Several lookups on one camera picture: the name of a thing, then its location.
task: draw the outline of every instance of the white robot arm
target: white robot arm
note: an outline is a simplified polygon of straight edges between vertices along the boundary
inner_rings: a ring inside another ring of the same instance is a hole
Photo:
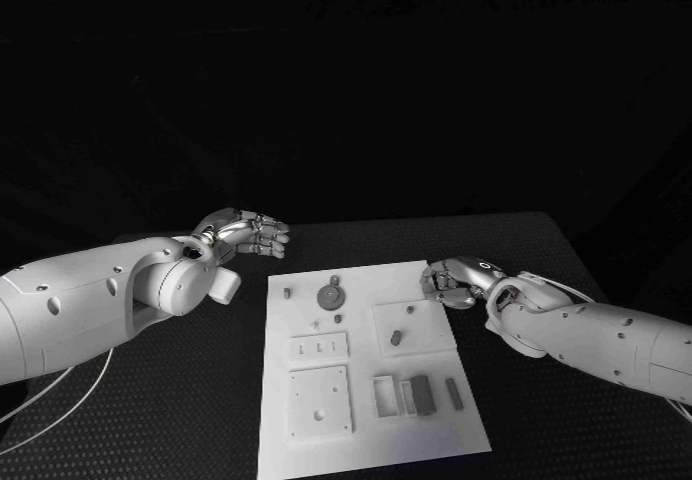
[[[423,272],[430,300],[467,309],[485,299],[486,328],[523,355],[549,354],[604,380],[692,405],[692,327],[601,303],[574,304],[536,275],[508,277],[454,257]]]
[[[237,252],[284,257],[288,226],[226,208],[189,236],[147,238],[39,260],[0,278],[0,385],[62,370],[189,313],[228,305]]]

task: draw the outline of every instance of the black background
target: black background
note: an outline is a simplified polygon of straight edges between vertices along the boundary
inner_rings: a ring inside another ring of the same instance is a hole
[[[691,12],[43,2],[3,15],[0,264],[192,229],[226,206],[290,224],[541,210],[613,303],[691,323]],[[12,404],[23,384],[2,392]]]

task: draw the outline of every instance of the white cable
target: white cable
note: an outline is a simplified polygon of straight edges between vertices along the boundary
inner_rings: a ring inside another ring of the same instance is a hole
[[[42,390],[42,392],[28,400],[3,418],[0,418],[0,423],[6,422],[61,383],[61,380],[66,377],[68,373],[74,370],[75,367],[69,367],[64,374],[55,379],[53,383]]]
[[[581,297],[587,302],[590,303],[596,303],[594,300],[591,299],[591,297],[588,297],[587,295],[584,295],[578,290],[575,290],[574,288],[570,288],[567,285],[562,285],[561,283],[555,282],[554,280],[551,280],[549,278],[545,278],[542,277],[541,275],[536,275],[531,272],[525,272],[528,273],[529,275],[534,275],[535,277],[541,278],[542,280],[545,280],[547,282],[552,283],[554,285],[557,285],[558,287],[562,287],[568,292],[574,293],[578,297]],[[668,403],[670,404],[670,406],[673,407],[675,411],[682,415],[682,417],[685,418],[685,420],[688,420],[691,423],[692,423],[692,414],[689,413],[689,410],[682,406],[681,402],[678,401],[673,401],[670,400],[669,398],[666,398],[668,400]]]
[[[105,359],[105,365],[104,365],[104,368],[101,370],[101,374],[98,375],[97,381],[94,382],[94,385],[91,386],[89,391],[84,395],[82,399],[77,402],[77,405],[69,409],[68,413],[33,437],[26,439],[23,442],[17,443],[7,450],[2,451],[0,455],[4,455],[7,452],[12,452],[16,448],[19,448],[22,445],[28,444],[38,437],[40,437],[40,435],[43,435],[65,420],[65,418],[68,418],[69,414],[77,410],[77,408],[79,407],[82,402],[87,400],[87,397],[89,396],[91,392],[97,388],[98,382],[101,381],[101,377],[104,376],[105,370],[108,369],[108,363],[111,362],[111,357],[113,357],[113,348],[111,348],[111,351],[108,352],[108,358]]]

